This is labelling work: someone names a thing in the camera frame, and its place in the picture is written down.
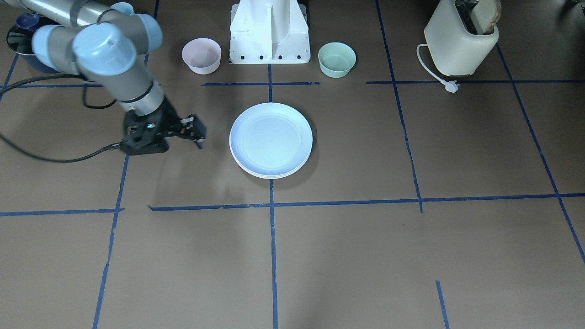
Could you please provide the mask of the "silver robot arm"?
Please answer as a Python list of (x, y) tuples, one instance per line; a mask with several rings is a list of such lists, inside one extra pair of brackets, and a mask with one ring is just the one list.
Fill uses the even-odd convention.
[(192, 140), (198, 148), (206, 127), (180, 118), (141, 56), (159, 48), (162, 31), (146, 13), (126, 15), (97, 0), (7, 0), (54, 24), (37, 28), (32, 52), (61, 73), (102, 85), (125, 111), (121, 150), (128, 155), (163, 153), (167, 138)]

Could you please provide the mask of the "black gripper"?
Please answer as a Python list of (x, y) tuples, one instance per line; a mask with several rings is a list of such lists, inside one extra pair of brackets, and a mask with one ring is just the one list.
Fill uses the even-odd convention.
[(164, 98), (155, 113), (158, 116), (157, 126), (161, 133), (194, 140), (197, 148), (203, 149), (203, 142), (207, 137), (207, 127), (196, 115), (191, 114), (186, 118), (180, 118), (167, 98)]

